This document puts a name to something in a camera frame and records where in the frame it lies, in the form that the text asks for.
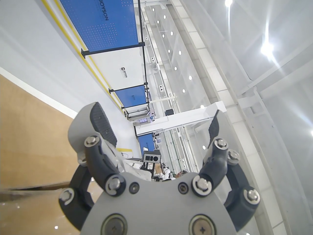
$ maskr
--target white overhead beam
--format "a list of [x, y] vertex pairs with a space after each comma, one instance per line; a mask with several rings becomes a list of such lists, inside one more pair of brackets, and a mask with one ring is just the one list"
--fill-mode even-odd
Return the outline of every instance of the white overhead beam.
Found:
[[151, 132], [171, 130], [180, 126], [201, 122], [213, 118], [217, 110], [226, 112], [226, 108], [222, 101], [213, 103], [205, 108], [193, 109], [170, 116], [161, 117], [155, 119], [149, 124], [136, 126], [136, 134], [139, 136]]
[[260, 77], [255, 79], [252, 83], [248, 84], [242, 91], [240, 91], [239, 95], [244, 94], [246, 91], [248, 91], [249, 89], [257, 85], [258, 83], [263, 81], [266, 77], [270, 76], [272, 73], [274, 73], [275, 71], [283, 67], [285, 64], [290, 62], [293, 58], [295, 58], [297, 55], [299, 55], [301, 52], [303, 52], [312, 44], [313, 44], [313, 36], [311, 36], [304, 43], [302, 43], [299, 47], [293, 50], [288, 56], [286, 56], [280, 62], [278, 62], [277, 65], [274, 65], [271, 69], [267, 70], [264, 74], [262, 74]]
[[267, 87], [260, 92], [262, 99], [273, 97], [274, 95], [282, 92], [286, 88], [300, 82], [301, 80], [313, 75], [313, 60], [301, 66], [291, 74], [280, 79], [278, 82]]

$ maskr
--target black metal frame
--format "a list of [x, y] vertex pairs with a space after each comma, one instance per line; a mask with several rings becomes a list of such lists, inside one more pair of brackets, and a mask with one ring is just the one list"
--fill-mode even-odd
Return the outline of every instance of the black metal frame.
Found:
[[145, 82], [144, 84], [141, 84], [141, 85], [136, 85], [136, 86], [132, 86], [132, 87], [128, 87], [128, 88], [123, 88], [123, 89], [118, 89], [118, 90], [109, 89], [109, 93], [111, 94], [112, 92], [123, 91], [123, 90], [127, 90], [127, 89], [130, 89], [130, 88], [135, 88], [135, 87], [140, 87], [140, 86], [144, 86], [144, 85], [148, 85], [148, 83]]
[[142, 109], [142, 110], [138, 110], [138, 111], [134, 111], [134, 112], [128, 112], [128, 111], [126, 110], [126, 112], [124, 112], [124, 114], [125, 114], [125, 117], [126, 117], [127, 119], [130, 119], [130, 118], [145, 116], [146, 114], [139, 114], [139, 115], [135, 115], [135, 116], [131, 116], [131, 117], [129, 116], [129, 114], [138, 113], [138, 112], [147, 111], [147, 110], [148, 110], [148, 109]]
[[100, 54], [100, 53], [129, 49], [129, 48], [135, 48], [135, 47], [144, 47], [144, 46], [145, 46], [144, 42], [139, 42], [136, 45], [114, 47], [114, 48], [109, 48], [109, 49], [104, 49], [104, 50], [93, 51], [93, 52], [90, 52], [89, 50], [84, 51], [83, 49], [81, 49], [81, 54], [83, 55], [84, 58], [86, 58], [86, 56], [90, 56], [90, 55], [94, 55], [94, 54]]
[[[81, 54], [84, 58], [86, 58], [86, 56], [99, 54], [99, 53], [105, 53], [105, 52], [117, 51], [117, 50], [123, 50], [123, 49], [128, 49], [128, 48], [135, 48], [135, 47], [142, 47], [143, 65], [144, 65], [144, 70], [145, 70], [145, 82], [143, 85], [146, 87], [146, 91], [148, 91], [147, 70], [146, 70], [146, 65], [145, 65], [145, 43], [144, 43], [144, 39], [143, 39], [142, 15], [141, 15], [140, 0], [138, 0], [138, 11], [139, 11], [141, 42], [139, 42], [136, 45], [110, 48], [110, 49], [98, 50], [98, 51], [93, 51], [93, 52], [90, 52], [89, 50], [84, 51], [83, 49], [81, 49]], [[150, 111], [149, 97], [148, 96], [147, 96], [147, 102], [145, 104], [148, 104], [148, 110]]]

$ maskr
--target screw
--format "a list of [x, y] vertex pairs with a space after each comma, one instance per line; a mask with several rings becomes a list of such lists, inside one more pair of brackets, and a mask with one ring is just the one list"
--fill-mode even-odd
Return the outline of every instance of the screw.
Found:
[[121, 186], [121, 181], [119, 178], [114, 178], [109, 182], [109, 189], [111, 190], [117, 190]]
[[189, 231], [192, 235], [215, 235], [212, 221], [204, 215], [197, 215], [191, 220]]
[[249, 190], [247, 197], [251, 201], [257, 201], [258, 200], [258, 192], [256, 190]]
[[247, 200], [248, 203], [252, 205], [257, 205], [260, 202], [260, 195], [255, 189], [250, 189], [247, 191], [244, 189], [244, 197]]
[[229, 151], [228, 156], [230, 160], [237, 160], [238, 159], [238, 153], [235, 151]]
[[226, 147], [227, 143], [223, 140], [223, 139], [219, 139], [217, 141], [217, 144], [219, 145], [219, 147], [224, 148]]
[[70, 204], [74, 199], [74, 190], [73, 188], [66, 188], [63, 190], [63, 192], [59, 195], [59, 199], [61, 199], [64, 202], [64, 205]]
[[129, 192], [131, 194], [136, 194], [139, 191], [139, 184], [137, 182], [133, 182], [131, 183], [131, 185], [129, 186]]
[[96, 138], [93, 136], [90, 136], [90, 137], [87, 137], [85, 141], [86, 141], [86, 144], [92, 145], [92, 144], [95, 144]]
[[200, 178], [196, 183], [197, 188], [201, 189], [202, 191], [206, 191], [209, 189], [209, 183], [204, 179]]
[[102, 227], [103, 235], [124, 235], [126, 232], [126, 220], [117, 214], [110, 216]]
[[179, 183], [179, 185], [178, 185], [178, 191], [181, 193], [181, 194], [187, 194], [188, 193], [188, 190], [189, 190], [189, 188], [188, 188], [188, 185], [186, 184], [186, 183], [184, 183], [184, 182], [181, 182], [181, 183]]
[[62, 194], [60, 195], [60, 199], [63, 202], [66, 202], [67, 200], [69, 200], [71, 198], [71, 194], [68, 191], [64, 191], [62, 192]]

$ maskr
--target silver metal plate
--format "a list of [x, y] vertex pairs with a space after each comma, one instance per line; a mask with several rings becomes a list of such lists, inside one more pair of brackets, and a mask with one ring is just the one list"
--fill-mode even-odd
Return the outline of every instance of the silver metal plate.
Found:
[[[101, 194], [88, 215], [81, 235], [100, 235], [104, 220], [112, 214], [120, 214], [127, 221], [127, 235], [187, 235], [194, 216], [208, 216], [215, 225], [216, 234], [236, 235], [235, 227], [218, 197], [212, 192], [207, 197], [197, 197], [191, 189], [196, 173], [167, 182], [149, 182], [129, 173], [121, 173], [126, 189], [119, 197]], [[131, 194], [129, 185], [137, 182], [138, 193]], [[178, 191], [178, 185], [189, 186], [187, 194]]]

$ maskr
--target yellow floor line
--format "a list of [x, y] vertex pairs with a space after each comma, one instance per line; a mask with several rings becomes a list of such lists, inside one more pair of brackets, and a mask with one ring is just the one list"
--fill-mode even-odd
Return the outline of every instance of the yellow floor line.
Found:
[[116, 148], [119, 152], [133, 152], [132, 149]]
[[[73, 26], [72, 22], [68, 19], [65, 11], [63, 10], [63, 7], [61, 6], [61, 4], [59, 3], [58, 0], [53, 0], [54, 3], [56, 4], [56, 6], [58, 7], [60, 13], [62, 14], [64, 20], [66, 21], [66, 23], [68, 24], [68, 26], [70, 27], [70, 29], [72, 30], [73, 34], [75, 35], [75, 37], [77, 38], [78, 42], [80, 43], [81, 47], [83, 50], [87, 50], [86, 45], [84, 44], [84, 42], [82, 41], [81, 37], [79, 36], [79, 34], [77, 33], [76, 28]], [[92, 58], [92, 56], [88, 56], [88, 58], [91, 60], [91, 62], [93, 63], [93, 65], [95, 66], [95, 68], [97, 69], [97, 71], [99, 72], [99, 74], [101, 75], [101, 77], [103, 78], [103, 80], [105, 81], [106, 85], [109, 87], [109, 89], [112, 89], [112, 87], [110, 86], [110, 84], [108, 83], [108, 81], [106, 80], [106, 78], [103, 76], [102, 72], [100, 71], [100, 69], [98, 68], [97, 64], [95, 63], [94, 59]], [[118, 98], [118, 96], [114, 94], [114, 97], [118, 100], [119, 103], [121, 103], [121, 105], [123, 106], [123, 103], [121, 102], [121, 100]]]
[[124, 111], [121, 109], [120, 105], [114, 100], [114, 98], [112, 97], [112, 95], [109, 93], [109, 91], [107, 90], [107, 88], [104, 86], [104, 84], [102, 83], [102, 81], [100, 80], [100, 78], [96, 75], [95, 71], [90, 67], [89, 63], [87, 62], [87, 60], [83, 57], [83, 55], [81, 54], [81, 51], [77, 48], [76, 44], [74, 43], [74, 41], [72, 40], [72, 38], [69, 36], [69, 34], [67, 33], [66, 29], [63, 27], [63, 25], [61, 24], [61, 22], [59, 21], [58, 17], [56, 16], [56, 14], [53, 12], [52, 8], [50, 7], [49, 3], [47, 0], [41, 0], [42, 3], [44, 4], [44, 6], [46, 7], [46, 9], [48, 10], [48, 12], [50, 13], [51, 17], [54, 19], [54, 21], [56, 22], [56, 24], [58, 25], [58, 27], [61, 29], [62, 33], [64, 34], [64, 36], [67, 38], [67, 40], [70, 42], [70, 44], [72, 45], [72, 47], [75, 49], [75, 51], [77, 52], [77, 54], [80, 56], [80, 58], [83, 60], [83, 62], [86, 64], [86, 66], [88, 67], [88, 69], [92, 72], [92, 74], [95, 76], [95, 78], [97, 79], [97, 81], [101, 84], [101, 86], [104, 88], [104, 90], [106, 91], [106, 93], [108, 93], [108, 95], [113, 99], [113, 101], [115, 102], [115, 104], [118, 106], [118, 108], [121, 110], [122, 113], [124, 113]]

